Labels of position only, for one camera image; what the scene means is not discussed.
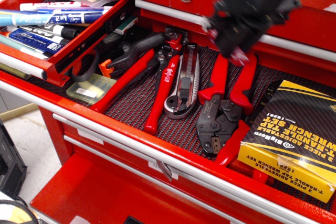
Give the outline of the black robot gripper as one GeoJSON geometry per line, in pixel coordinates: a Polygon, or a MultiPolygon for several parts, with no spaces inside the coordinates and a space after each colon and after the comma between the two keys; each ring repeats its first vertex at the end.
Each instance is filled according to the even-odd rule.
{"type": "Polygon", "coordinates": [[[213,17],[203,17],[202,29],[236,66],[250,64],[248,51],[272,26],[284,24],[299,0],[218,0],[213,17]]]}

